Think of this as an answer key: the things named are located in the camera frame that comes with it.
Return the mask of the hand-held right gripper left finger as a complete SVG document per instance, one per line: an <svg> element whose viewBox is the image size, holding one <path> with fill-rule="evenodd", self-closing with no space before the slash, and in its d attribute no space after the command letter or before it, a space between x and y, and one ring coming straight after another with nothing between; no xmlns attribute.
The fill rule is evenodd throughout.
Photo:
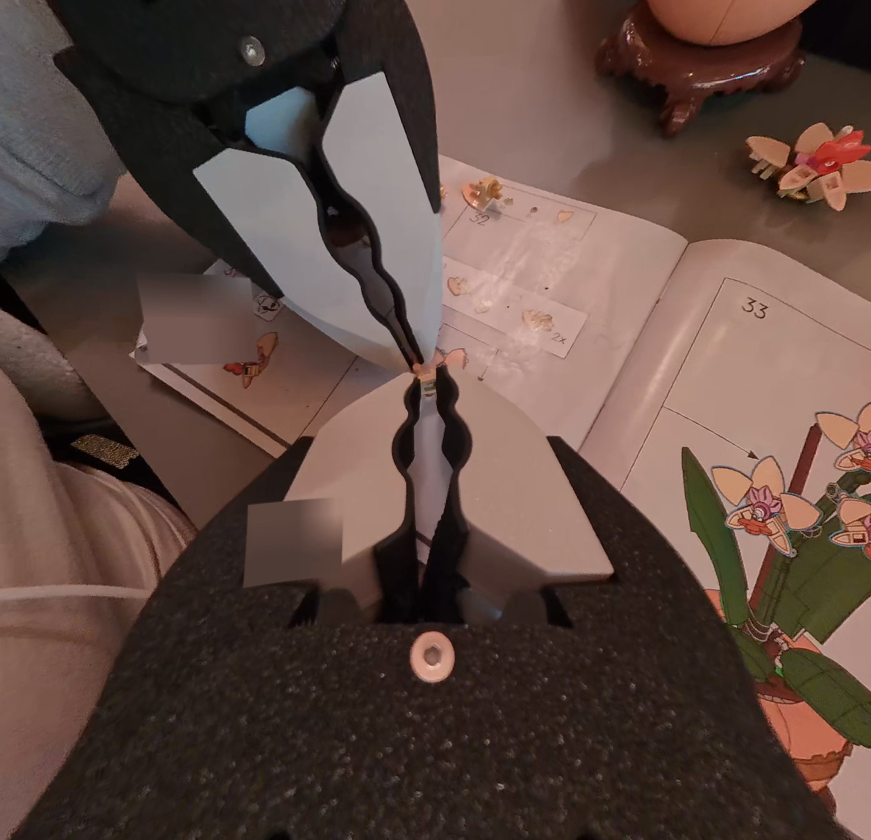
<svg viewBox="0 0 871 840"><path fill-rule="evenodd" d="M321 564L323 590L350 592L386 623L411 620L418 592L414 457L418 381L400 375L325 423L287 501L326 501L342 527L341 559Z"/></svg>

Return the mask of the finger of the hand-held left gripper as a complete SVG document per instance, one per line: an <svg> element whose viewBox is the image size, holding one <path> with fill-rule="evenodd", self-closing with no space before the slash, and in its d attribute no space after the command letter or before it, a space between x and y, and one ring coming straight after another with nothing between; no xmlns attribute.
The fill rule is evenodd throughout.
<svg viewBox="0 0 871 840"><path fill-rule="evenodd" d="M441 328L441 221L383 72L343 86L321 149L338 187L372 224L373 253L395 286L402 329L417 361L430 362Z"/></svg>
<svg viewBox="0 0 871 840"><path fill-rule="evenodd" d="M404 370L416 345L378 268L373 226L321 149L341 90L323 116L301 87L260 102L245 113L242 144L193 174L293 311L369 362Z"/></svg>

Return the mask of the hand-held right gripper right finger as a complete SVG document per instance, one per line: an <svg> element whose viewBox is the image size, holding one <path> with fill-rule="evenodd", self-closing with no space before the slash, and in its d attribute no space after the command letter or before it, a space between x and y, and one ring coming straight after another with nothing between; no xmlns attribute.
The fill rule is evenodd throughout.
<svg viewBox="0 0 871 840"><path fill-rule="evenodd" d="M469 588L507 624L547 624L557 587L614 567L550 439L461 368L436 372L441 453L451 467L433 538L433 620L466 622Z"/></svg>

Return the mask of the person's left forearm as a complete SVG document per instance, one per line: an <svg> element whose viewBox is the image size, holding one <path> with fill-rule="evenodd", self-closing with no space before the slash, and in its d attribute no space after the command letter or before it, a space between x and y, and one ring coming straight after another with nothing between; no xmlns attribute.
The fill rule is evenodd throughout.
<svg viewBox="0 0 871 840"><path fill-rule="evenodd" d="M45 0L1 0L1 259L50 224L103 216L125 168L54 56L71 45Z"/></svg>

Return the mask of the grey desk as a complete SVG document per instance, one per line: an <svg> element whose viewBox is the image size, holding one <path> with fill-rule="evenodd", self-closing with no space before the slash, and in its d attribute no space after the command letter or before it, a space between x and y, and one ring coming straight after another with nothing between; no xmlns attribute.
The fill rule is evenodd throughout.
<svg viewBox="0 0 871 840"><path fill-rule="evenodd" d="M600 78L603 38L630 0L406 0L432 76L439 149L507 180L652 221L689 241L732 238L789 255L869 299L869 195L838 214L791 208L749 173L754 134L812 123L869 134L869 74L809 57L780 93L715 97L677 137L659 99ZM201 527L273 459L153 380L128 353L136 272L200 272L211 256L129 177L90 226L52 226L2 274L193 522Z"/></svg>

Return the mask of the cream petal toy piece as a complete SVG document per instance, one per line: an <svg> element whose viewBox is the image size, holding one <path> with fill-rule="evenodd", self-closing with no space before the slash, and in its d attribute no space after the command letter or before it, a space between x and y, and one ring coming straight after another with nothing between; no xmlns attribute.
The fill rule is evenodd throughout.
<svg viewBox="0 0 871 840"><path fill-rule="evenodd" d="M503 198L504 185L494 176L470 182L462 187L464 201L475 211L484 213L489 206Z"/></svg>

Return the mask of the open instruction booklet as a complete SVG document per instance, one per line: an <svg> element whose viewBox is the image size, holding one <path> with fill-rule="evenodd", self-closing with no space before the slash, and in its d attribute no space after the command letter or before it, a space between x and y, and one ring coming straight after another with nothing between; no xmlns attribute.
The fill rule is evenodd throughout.
<svg viewBox="0 0 871 840"><path fill-rule="evenodd" d="M434 621L451 467L416 378L411 620L321 588L328 502L225 509L128 642L158 652L98 836L869 838L869 305L511 182L481 213L482 173L441 163L438 369L550 439L614 575L547 624L469 588ZM254 389L193 373L269 421L292 358L339 356L287 304L253 322L279 344Z"/></svg>

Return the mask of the gold glitter strip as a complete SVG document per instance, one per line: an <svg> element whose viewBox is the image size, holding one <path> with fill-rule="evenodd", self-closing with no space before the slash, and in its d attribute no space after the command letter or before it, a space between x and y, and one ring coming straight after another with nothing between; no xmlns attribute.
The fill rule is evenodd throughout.
<svg viewBox="0 0 871 840"><path fill-rule="evenodd" d="M129 444L96 433L77 437L71 442L70 448L117 471L124 471L132 462L140 458L139 452Z"/></svg>

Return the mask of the grey fuzzy cloth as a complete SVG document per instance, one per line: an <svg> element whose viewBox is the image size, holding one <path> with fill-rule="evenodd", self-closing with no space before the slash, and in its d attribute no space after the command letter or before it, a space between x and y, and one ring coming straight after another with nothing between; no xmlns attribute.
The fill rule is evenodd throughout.
<svg viewBox="0 0 871 840"><path fill-rule="evenodd" d="M4 310L1 369L39 418L81 422L102 412L78 372L49 338Z"/></svg>

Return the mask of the brown carved wooden stand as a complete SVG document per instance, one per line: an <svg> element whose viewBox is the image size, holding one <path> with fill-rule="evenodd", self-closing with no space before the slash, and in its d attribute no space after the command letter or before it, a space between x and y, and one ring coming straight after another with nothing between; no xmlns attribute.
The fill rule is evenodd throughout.
<svg viewBox="0 0 871 840"><path fill-rule="evenodd" d="M756 39L725 46L692 44L669 33L641 0L614 35L600 43L594 67L600 76L631 76L660 87L665 100L659 127L666 138L682 132L712 96L774 93L800 75L802 24L794 18Z"/></svg>

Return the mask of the cream petal toy flower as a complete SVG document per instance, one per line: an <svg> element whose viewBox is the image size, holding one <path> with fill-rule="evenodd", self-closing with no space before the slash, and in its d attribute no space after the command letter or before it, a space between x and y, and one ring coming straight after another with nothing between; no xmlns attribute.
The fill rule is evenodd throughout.
<svg viewBox="0 0 871 840"><path fill-rule="evenodd" d="M749 158L754 162L752 173L766 181L788 168L792 146L766 136L750 136L745 140Z"/></svg>

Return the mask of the red cream toy flower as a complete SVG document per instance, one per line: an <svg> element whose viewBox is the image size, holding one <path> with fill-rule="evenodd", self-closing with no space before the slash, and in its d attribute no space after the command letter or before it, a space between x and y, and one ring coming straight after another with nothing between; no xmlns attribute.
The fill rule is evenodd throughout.
<svg viewBox="0 0 871 840"><path fill-rule="evenodd" d="M826 124L814 124L794 143L777 195L805 204L822 201L841 212L849 196L870 191L869 154L862 130L846 126L832 133Z"/></svg>

